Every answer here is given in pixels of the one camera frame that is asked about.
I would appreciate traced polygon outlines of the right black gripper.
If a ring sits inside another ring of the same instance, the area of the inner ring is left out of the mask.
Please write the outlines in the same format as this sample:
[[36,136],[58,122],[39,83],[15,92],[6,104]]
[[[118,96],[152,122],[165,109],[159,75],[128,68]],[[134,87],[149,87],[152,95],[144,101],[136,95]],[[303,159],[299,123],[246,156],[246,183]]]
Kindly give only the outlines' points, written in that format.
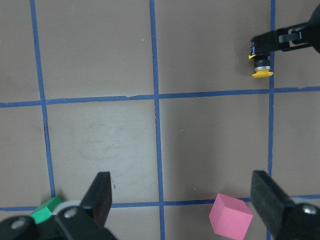
[[[306,40],[303,32],[306,28]],[[250,57],[270,55],[275,51],[294,51],[313,47],[320,53],[320,5],[313,11],[308,22],[279,28],[250,40]]]

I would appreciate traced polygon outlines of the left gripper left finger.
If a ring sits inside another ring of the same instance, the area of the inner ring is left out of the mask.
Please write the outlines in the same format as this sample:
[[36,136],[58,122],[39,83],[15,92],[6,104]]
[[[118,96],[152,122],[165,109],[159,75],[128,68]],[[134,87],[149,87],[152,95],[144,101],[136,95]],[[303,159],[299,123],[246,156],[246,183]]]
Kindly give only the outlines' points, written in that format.
[[104,227],[112,206],[110,172],[99,172],[80,202],[80,207],[93,218],[99,227]]

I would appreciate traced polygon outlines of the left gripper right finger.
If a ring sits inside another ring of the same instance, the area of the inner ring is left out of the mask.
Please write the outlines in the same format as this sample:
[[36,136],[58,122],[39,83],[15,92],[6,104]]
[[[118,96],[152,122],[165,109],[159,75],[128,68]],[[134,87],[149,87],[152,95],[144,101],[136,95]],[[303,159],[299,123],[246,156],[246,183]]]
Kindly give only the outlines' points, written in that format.
[[263,170],[252,172],[250,199],[270,234],[277,237],[295,207],[293,200]]

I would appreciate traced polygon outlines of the green cube near left arm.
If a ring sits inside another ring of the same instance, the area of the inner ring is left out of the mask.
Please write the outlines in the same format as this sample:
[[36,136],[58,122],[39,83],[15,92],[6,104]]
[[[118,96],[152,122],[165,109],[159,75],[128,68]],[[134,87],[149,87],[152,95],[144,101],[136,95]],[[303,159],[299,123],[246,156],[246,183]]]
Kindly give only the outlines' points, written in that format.
[[41,205],[39,205],[31,214],[30,217],[33,218],[34,222],[36,224],[41,224],[48,220],[56,207],[62,203],[62,200],[59,196],[55,196],[45,202],[43,202]]

